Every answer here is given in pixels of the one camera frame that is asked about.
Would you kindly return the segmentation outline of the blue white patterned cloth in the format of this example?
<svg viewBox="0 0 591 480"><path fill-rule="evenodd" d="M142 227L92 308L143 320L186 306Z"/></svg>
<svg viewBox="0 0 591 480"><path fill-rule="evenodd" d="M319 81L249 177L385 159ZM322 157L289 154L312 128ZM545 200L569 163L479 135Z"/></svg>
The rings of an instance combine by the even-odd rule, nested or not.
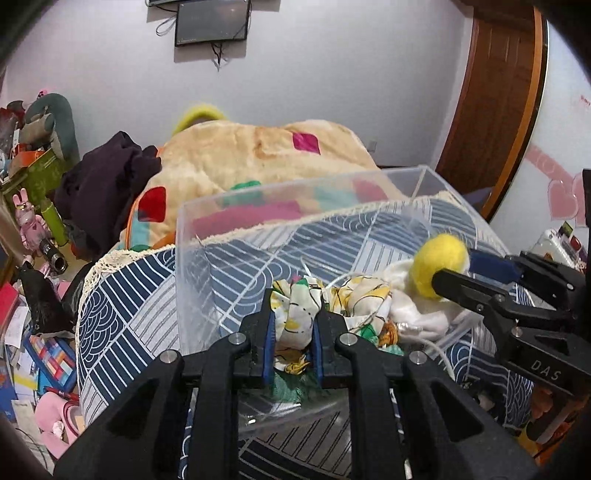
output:
<svg viewBox="0 0 591 480"><path fill-rule="evenodd" d="M81 303L77 370L81 409L92 422L167 349L200 351L259 310L273 281L310 272L324 283L376 273L449 233L482 252L505 254L492 229L448 193L391 201L297 222L238 228L174 247L105 257ZM352 473L348 401L310 374L277 375L238 403L243 479L347 479Z"/></svg>

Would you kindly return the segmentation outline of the black wall television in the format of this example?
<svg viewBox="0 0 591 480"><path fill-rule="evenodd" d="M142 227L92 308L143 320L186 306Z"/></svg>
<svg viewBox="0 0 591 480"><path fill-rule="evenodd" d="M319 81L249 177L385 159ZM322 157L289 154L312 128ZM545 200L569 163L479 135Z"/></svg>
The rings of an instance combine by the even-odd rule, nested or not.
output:
<svg viewBox="0 0 591 480"><path fill-rule="evenodd" d="M148 7L161 7L164 8L166 5L172 5L172 4L177 4L181 2L181 0L145 0L144 3L146 4L146 6Z"/></svg>

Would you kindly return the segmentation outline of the white toy vehicle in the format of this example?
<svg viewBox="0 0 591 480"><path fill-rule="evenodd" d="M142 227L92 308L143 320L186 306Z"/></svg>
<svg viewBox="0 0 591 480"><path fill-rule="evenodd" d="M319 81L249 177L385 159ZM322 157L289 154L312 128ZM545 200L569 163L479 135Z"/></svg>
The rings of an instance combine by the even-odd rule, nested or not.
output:
<svg viewBox="0 0 591 480"><path fill-rule="evenodd" d="M545 230L530 252L582 273L586 271L587 251L567 221L558 230Z"/></svg>

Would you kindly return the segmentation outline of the beige plush blanket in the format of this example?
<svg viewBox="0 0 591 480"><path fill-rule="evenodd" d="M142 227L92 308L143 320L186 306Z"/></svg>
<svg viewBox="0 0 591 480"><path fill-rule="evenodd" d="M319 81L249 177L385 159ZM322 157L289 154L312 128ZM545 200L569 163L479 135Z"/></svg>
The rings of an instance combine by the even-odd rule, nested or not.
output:
<svg viewBox="0 0 591 480"><path fill-rule="evenodd" d="M177 213L185 202L238 185L378 169L352 130L325 120L280 127L208 121L173 135L156 156L161 170L132 202L116 244L119 249L172 243Z"/></svg>

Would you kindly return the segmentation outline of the dark purple clothing pile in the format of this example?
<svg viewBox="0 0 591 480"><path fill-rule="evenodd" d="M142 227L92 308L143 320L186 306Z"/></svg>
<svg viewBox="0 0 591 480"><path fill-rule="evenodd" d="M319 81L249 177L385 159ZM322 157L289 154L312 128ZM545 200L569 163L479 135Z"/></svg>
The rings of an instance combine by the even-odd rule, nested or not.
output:
<svg viewBox="0 0 591 480"><path fill-rule="evenodd" d="M117 132L62 175L54 204L77 250L96 260L118 241L131 206L161 170L155 146Z"/></svg>

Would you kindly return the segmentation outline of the green cardboard box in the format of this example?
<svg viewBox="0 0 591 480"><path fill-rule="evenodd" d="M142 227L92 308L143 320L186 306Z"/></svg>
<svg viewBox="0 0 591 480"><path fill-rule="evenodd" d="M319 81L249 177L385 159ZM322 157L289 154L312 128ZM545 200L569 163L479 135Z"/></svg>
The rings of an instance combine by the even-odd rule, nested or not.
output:
<svg viewBox="0 0 591 480"><path fill-rule="evenodd" d="M29 202L39 209L47 195L59 187L62 175L70 168L70 162L59 159L52 150L46 151L30 166L21 169L2 184L1 194L9 211L15 212L12 197L19 194L22 188L27 190Z"/></svg>

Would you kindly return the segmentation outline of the white drawstring pouch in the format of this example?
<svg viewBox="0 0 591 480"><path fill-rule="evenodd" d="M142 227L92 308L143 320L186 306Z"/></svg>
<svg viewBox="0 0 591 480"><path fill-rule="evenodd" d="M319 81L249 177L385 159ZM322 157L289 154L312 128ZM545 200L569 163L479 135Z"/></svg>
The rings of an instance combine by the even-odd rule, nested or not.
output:
<svg viewBox="0 0 591 480"><path fill-rule="evenodd" d="M475 323L468 310L445 299L430 299L418 293L410 276L412 260L389 265L382 278L391 287L392 303L388 319L401 335L419 337L434 343L462 336Z"/></svg>

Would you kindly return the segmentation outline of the small grey wall monitor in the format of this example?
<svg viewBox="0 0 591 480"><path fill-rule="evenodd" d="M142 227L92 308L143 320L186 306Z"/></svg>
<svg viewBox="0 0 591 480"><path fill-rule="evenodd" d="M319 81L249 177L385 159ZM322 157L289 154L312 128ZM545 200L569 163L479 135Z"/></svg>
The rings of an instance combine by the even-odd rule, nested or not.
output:
<svg viewBox="0 0 591 480"><path fill-rule="evenodd" d="M250 1L185 1L178 4L175 46L245 41Z"/></svg>

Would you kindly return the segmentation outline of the yellow felt ball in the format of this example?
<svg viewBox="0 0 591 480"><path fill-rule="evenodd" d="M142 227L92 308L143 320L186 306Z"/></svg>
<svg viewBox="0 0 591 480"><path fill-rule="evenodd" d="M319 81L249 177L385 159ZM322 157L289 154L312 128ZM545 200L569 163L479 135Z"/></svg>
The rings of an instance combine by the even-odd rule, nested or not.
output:
<svg viewBox="0 0 591 480"><path fill-rule="evenodd" d="M442 233L428 240L416 253L409 275L424 298L438 299L432 286L434 275L444 269L465 273L470 265L467 246L459 238Z"/></svg>

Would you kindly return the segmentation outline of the colourful blue book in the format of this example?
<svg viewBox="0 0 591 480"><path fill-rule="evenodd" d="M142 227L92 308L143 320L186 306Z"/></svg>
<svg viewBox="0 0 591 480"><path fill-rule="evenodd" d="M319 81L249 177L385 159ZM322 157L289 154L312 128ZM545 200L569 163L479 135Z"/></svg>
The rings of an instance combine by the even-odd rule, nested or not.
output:
<svg viewBox="0 0 591 480"><path fill-rule="evenodd" d="M24 347L52 388L70 393L77 383L73 350L61 338L41 338L28 334Z"/></svg>

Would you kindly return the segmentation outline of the green dinosaur plush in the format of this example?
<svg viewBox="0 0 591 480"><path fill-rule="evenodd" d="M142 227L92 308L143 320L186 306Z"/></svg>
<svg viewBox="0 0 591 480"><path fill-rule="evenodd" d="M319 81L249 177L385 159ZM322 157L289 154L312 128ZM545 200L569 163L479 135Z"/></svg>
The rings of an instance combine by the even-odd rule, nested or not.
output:
<svg viewBox="0 0 591 480"><path fill-rule="evenodd" d="M73 112L61 94L48 93L28 107L19 139L27 145L48 143L58 159L71 164L80 160Z"/></svg>

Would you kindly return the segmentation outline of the floral fabric scrunchie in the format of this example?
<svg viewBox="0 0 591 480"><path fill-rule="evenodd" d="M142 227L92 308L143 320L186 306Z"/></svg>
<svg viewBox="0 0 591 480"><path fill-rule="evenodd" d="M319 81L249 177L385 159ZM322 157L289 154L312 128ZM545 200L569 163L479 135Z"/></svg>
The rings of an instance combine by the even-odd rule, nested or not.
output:
<svg viewBox="0 0 591 480"><path fill-rule="evenodd" d="M342 276L327 285L311 276L273 281L274 368L290 375L300 375L308 368L312 328L322 310L342 316L349 333L369 340L380 350L400 354L398 328L390 319L393 300L391 285L376 276Z"/></svg>

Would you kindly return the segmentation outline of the green knitted cloth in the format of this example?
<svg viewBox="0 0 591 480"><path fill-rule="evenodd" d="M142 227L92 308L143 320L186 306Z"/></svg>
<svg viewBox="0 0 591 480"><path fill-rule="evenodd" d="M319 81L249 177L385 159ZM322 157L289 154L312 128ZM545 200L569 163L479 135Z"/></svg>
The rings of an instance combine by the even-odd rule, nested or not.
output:
<svg viewBox="0 0 591 480"><path fill-rule="evenodd" d="M274 370L273 382L267 391L274 401L290 403L315 401L325 395L317 376L310 369L297 375Z"/></svg>

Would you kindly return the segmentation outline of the pink slipper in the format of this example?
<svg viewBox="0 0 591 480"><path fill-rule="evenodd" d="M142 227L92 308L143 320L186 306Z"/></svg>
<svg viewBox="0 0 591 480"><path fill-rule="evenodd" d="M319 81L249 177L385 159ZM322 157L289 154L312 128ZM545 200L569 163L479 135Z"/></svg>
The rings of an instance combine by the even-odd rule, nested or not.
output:
<svg viewBox="0 0 591 480"><path fill-rule="evenodd" d="M34 415L41 441L55 459L59 459L85 430L78 401L58 393L45 393L39 399Z"/></svg>

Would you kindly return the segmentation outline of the brown wooden door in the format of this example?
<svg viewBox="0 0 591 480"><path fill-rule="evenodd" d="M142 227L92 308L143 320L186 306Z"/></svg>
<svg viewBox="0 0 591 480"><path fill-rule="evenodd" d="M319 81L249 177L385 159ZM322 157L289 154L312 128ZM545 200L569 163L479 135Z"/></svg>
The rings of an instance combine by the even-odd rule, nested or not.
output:
<svg viewBox="0 0 591 480"><path fill-rule="evenodd" d="M437 172L491 220L524 156L545 81L547 27L530 1L466 1L460 97Z"/></svg>

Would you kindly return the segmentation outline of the clear plastic storage box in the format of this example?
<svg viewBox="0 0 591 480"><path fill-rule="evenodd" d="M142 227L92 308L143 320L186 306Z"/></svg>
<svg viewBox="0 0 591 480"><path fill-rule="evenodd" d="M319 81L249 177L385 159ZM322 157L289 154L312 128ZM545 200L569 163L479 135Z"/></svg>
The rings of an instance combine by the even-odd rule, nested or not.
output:
<svg viewBox="0 0 591 480"><path fill-rule="evenodd" d="M505 246L435 171L394 168L254 186L184 203L176 221L180 350L204 351L259 311L277 279L380 272L431 237Z"/></svg>

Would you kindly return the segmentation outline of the green bottle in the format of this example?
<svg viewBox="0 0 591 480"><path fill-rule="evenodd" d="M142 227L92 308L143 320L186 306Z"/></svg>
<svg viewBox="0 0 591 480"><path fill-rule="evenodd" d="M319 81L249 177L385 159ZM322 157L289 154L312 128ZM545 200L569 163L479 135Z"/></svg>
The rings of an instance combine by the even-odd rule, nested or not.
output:
<svg viewBox="0 0 591 480"><path fill-rule="evenodd" d="M63 221L53 204L53 202L44 198L41 202L40 212L49 227L52 237L59 247L62 247L68 243L68 237L63 224Z"/></svg>

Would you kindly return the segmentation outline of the pink bunny doll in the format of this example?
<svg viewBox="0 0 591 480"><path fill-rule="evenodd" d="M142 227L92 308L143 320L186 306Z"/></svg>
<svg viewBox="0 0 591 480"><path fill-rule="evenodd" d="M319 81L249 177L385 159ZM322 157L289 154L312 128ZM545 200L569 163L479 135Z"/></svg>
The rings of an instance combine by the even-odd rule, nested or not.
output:
<svg viewBox="0 0 591 480"><path fill-rule="evenodd" d="M51 231L43 217L35 212L25 188L21 188L19 193L15 193L12 200L21 242L27 251L36 253L39 251L41 242L51 237Z"/></svg>

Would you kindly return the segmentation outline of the pink heart decoration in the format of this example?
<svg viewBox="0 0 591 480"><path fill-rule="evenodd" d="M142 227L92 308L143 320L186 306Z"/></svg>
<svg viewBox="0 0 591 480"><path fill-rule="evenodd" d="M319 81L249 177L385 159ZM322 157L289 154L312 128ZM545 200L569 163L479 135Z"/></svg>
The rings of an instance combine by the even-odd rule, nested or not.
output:
<svg viewBox="0 0 591 480"><path fill-rule="evenodd" d="M548 203L552 220L573 220L576 227L585 225L583 177L578 173L566 180L551 180Z"/></svg>

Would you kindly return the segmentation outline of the black plastic bag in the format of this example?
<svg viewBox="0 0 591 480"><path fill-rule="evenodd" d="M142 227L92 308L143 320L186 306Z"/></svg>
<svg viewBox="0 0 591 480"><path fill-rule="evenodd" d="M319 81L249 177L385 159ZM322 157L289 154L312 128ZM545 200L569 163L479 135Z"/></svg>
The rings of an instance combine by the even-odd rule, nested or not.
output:
<svg viewBox="0 0 591 480"><path fill-rule="evenodd" d="M29 262L24 262L18 268L18 278L31 313L32 335L41 338L74 337L84 279L93 266L93 263L89 263L80 269L62 298L58 297L50 280Z"/></svg>

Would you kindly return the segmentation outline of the yellow green plush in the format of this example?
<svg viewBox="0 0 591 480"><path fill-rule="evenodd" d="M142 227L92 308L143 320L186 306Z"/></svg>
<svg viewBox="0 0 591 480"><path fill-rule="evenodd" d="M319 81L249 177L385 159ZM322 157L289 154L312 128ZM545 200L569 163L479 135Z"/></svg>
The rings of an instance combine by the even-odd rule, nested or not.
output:
<svg viewBox="0 0 591 480"><path fill-rule="evenodd" d="M209 104L198 104L190 107L181 116L174 127L172 135L176 135L195 124L225 119L225 115L217 107Z"/></svg>

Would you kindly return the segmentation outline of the red box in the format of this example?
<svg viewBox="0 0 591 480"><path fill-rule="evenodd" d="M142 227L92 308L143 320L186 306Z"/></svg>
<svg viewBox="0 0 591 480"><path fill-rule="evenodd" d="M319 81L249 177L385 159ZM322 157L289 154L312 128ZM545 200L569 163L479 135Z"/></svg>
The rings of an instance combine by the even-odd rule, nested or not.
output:
<svg viewBox="0 0 591 480"><path fill-rule="evenodd" d="M0 331L4 332L8 327L16 306L19 302L19 294L9 283L4 283L0 289Z"/></svg>

